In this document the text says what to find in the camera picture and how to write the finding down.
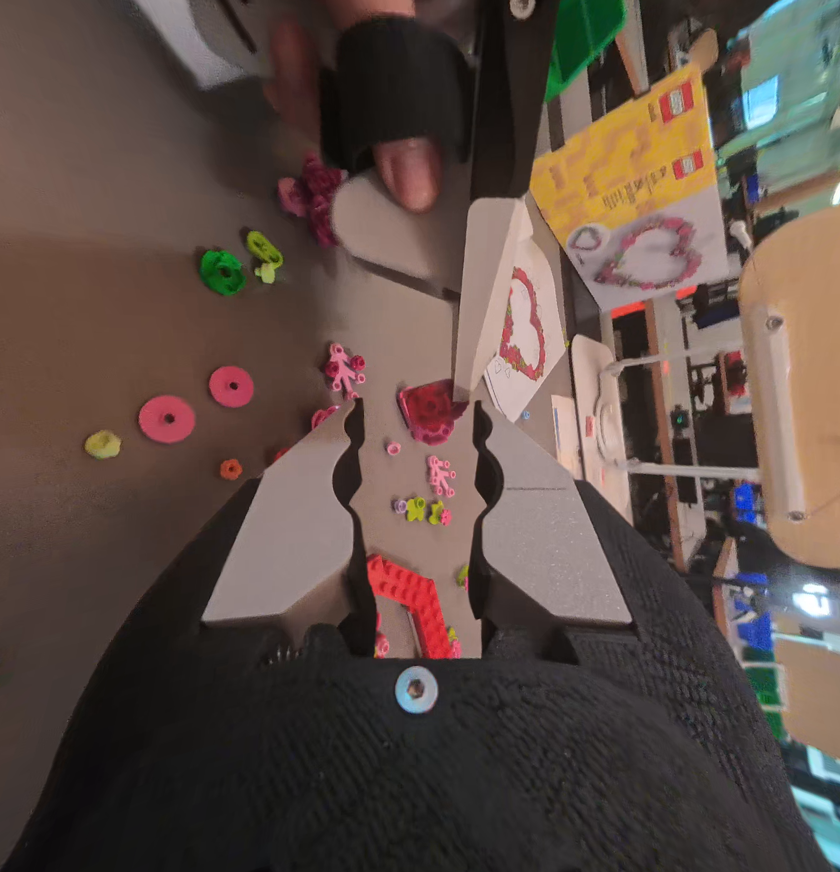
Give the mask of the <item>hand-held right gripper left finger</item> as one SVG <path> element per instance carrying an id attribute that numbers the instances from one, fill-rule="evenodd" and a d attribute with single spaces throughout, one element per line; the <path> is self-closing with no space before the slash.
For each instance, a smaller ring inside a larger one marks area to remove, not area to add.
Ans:
<path id="1" fill-rule="evenodd" d="M 298 646 L 317 624 L 371 657 L 374 594 L 360 518 L 362 399 L 349 400 L 258 480 L 201 617 L 206 626 L 273 626 Z"/>

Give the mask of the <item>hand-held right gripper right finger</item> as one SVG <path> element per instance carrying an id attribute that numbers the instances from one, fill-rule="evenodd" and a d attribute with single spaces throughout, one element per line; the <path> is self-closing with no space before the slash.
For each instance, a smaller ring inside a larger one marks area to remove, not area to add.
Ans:
<path id="1" fill-rule="evenodd" d="M 469 555 L 481 650 L 496 638 L 550 659 L 588 644 L 632 645 L 632 614 L 572 474 L 481 400 L 474 484 L 484 507 Z"/>

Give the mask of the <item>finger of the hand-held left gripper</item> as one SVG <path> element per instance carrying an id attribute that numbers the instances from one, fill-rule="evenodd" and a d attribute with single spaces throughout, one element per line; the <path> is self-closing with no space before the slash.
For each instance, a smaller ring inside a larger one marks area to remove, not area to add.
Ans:
<path id="1" fill-rule="evenodd" d="M 470 398 L 497 354 L 516 249 L 530 234 L 531 219 L 523 197 L 481 198 L 469 207 L 453 398 Z"/>
<path id="2" fill-rule="evenodd" d="M 341 247 L 373 272 L 439 297 L 458 298 L 469 214 L 468 170 L 444 171 L 434 206 L 412 213 L 374 170 L 334 196 L 331 227 Z"/>

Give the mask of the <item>red lego heart frame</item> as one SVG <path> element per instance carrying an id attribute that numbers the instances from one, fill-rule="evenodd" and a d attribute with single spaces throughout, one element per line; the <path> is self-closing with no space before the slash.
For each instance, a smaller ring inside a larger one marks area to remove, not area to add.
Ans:
<path id="1" fill-rule="evenodd" d="M 375 596 L 402 606 L 425 659 L 460 659 L 462 646 L 447 625 L 434 580 L 405 569 L 381 555 L 367 558 L 368 581 Z"/>

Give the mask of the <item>dark pink lego rose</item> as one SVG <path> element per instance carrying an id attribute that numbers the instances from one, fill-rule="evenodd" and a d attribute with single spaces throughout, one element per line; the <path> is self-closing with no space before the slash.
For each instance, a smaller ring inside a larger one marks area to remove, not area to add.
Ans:
<path id="1" fill-rule="evenodd" d="M 466 400 L 454 400 L 453 391 L 451 378 L 398 391 L 397 405 L 415 441 L 430 447 L 448 441 L 468 407 Z"/>

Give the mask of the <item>pink branch with magenta studs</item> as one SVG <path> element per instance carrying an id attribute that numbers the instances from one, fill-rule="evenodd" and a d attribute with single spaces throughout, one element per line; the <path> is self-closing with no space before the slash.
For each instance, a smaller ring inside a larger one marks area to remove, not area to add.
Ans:
<path id="1" fill-rule="evenodd" d="M 359 397 L 358 386 L 365 384 L 366 362 L 361 355 L 351 355 L 337 342 L 328 347 L 328 360 L 324 366 L 324 376 L 330 391 L 337 391 L 346 400 Z"/>

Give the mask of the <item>green bin with lego pieces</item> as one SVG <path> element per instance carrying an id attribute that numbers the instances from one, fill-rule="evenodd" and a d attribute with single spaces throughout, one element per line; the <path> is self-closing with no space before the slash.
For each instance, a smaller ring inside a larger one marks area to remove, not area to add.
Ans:
<path id="1" fill-rule="evenodd" d="M 604 52 L 626 21 L 623 1 L 560 1 L 545 102 L 556 99 Z"/>

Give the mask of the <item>magenta lego rose cluster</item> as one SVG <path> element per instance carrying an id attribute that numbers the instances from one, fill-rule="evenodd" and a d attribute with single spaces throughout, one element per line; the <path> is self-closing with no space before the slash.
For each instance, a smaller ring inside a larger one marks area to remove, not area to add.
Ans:
<path id="1" fill-rule="evenodd" d="M 314 151 L 307 152 L 298 177 L 278 179 L 276 194 L 283 211 L 305 220 L 322 248 L 335 248 L 338 240 L 332 229 L 331 209 L 346 171 L 328 166 Z"/>

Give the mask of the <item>lego instruction booklet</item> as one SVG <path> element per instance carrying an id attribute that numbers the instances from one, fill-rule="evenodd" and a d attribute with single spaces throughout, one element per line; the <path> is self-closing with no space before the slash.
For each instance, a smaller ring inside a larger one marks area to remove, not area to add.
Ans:
<path id="1" fill-rule="evenodd" d="M 496 354 L 484 372 L 496 408 L 517 421 L 565 353 L 552 268 L 534 240 L 525 239 L 517 246 Z"/>

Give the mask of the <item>yellow lego box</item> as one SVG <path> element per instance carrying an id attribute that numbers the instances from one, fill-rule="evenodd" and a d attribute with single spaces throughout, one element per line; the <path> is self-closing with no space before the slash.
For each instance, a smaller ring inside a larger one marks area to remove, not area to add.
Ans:
<path id="1" fill-rule="evenodd" d="M 530 190 L 600 311 L 729 273 L 697 64 L 537 158 Z"/>

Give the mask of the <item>pink lego disc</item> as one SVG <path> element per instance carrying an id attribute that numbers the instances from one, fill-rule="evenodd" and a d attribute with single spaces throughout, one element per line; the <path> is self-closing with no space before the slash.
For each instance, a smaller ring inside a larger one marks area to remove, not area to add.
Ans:
<path id="1" fill-rule="evenodd" d="M 196 413 L 183 398 L 159 395 L 149 399 L 138 413 L 138 425 L 150 440 L 164 445 L 185 441 L 196 426 Z"/>
<path id="2" fill-rule="evenodd" d="M 254 382 L 248 371 L 237 365 L 224 365 L 211 373 L 209 394 L 219 405 L 237 409 L 247 406 L 254 396 Z"/>

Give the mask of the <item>green round lego piece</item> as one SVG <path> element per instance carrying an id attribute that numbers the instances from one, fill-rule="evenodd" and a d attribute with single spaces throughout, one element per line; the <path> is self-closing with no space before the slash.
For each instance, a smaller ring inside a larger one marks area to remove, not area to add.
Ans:
<path id="1" fill-rule="evenodd" d="M 226 250 L 206 250 L 200 258 L 198 272 L 204 285 L 221 297 L 237 295 L 247 283 L 242 262 Z"/>

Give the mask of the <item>person's left hand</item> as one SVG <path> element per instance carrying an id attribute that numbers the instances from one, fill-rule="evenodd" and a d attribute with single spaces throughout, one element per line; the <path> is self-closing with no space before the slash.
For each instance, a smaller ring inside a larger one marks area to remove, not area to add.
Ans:
<path id="1" fill-rule="evenodd" d="M 324 2 L 331 23 L 339 31 L 367 20 L 415 17 L 414 1 Z M 306 143 L 320 141 L 318 50 L 311 34 L 291 13 L 281 16 L 270 35 L 273 79 L 263 92 L 282 120 L 298 131 Z M 442 183 L 442 154 L 434 140 L 409 138 L 373 147 L 380 178 L 402 207 L 412 213 L 428 212 Z"/>

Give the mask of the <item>white flat stand base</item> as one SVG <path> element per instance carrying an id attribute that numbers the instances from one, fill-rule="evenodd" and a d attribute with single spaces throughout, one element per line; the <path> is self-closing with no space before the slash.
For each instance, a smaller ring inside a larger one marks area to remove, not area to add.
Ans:
<path id="1" fill-rule="evenodd" d="M 617 377 L 607 370 L 613 354 L 603 343 L 579 334 L 570 351 L 584 478 L 633 524 L 621 396 Z"/>

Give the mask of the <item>wooden chair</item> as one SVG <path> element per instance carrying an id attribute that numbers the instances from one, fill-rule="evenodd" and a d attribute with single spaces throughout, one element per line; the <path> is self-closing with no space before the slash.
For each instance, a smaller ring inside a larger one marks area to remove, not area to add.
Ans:
<path id="1" fill-rule="evenodd" d="M 840 569 L 840 206 L 764 240 L 738 298 L 770 535 Z"/>

